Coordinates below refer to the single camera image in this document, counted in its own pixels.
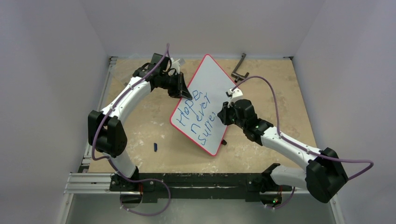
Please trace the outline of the red-framed whiteboard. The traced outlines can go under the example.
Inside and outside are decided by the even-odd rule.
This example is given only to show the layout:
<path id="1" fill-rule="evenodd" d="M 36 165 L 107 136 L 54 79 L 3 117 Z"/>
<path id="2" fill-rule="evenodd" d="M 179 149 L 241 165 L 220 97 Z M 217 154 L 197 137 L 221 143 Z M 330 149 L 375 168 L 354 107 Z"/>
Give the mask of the red-framed whiteboard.
<path id="1" fill-rule="evenodd" d="M 227 126 L 217 114 L 226 92 L 235 86 L 211 55 L 205 55 L 188 84 L 191 99 L 179 100 L 170 116 L 170 124 L 208 154 L 218 153 Z"/>

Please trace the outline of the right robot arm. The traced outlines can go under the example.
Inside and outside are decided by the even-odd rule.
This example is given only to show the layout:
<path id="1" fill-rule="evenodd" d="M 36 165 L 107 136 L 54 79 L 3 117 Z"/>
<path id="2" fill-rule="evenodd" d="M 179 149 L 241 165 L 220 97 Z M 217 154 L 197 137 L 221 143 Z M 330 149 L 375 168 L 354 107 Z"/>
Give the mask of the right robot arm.
<path id="1" fill-rule="evenodd" d="M 319 202 L 327 203 L 348 182 L 341 159 L 333 149 L 321 150 L 288 139 L 272 123 L 257 116 L 250 100 L 224 102 L 217 116 L 224 125 L 241 128 L 250 141 L 279 152 L 299 166 L 288 168 L 274 164 L 269 167 L 262 177 L 266 189 L 289 185 L 305 189 Z"/>

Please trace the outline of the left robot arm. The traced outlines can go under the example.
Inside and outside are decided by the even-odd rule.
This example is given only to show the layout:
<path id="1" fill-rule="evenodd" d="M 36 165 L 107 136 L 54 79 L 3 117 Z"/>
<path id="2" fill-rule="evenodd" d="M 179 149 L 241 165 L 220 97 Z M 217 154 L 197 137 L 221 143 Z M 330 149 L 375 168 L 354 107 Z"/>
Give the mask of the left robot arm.
<path id="1" fill-rule="evenodd" d="M 132 163 L 125 148 L 127 136 L 123 127 L 125 120 L 135 107 L 155 88 L 167 90 L 171 98 L 191 99 L 180 70 L 184 61 L 174 60 L 168 55 L 153 54 L 151 61 L 137 68 L 124 90 L 108 106 L 100 111 L 91 111 L 88 115 L 88 143 L 94 154 L 102 153 L 122 177 L 121 185 L 128 191 L 139 186 L 138 168 Z"/>

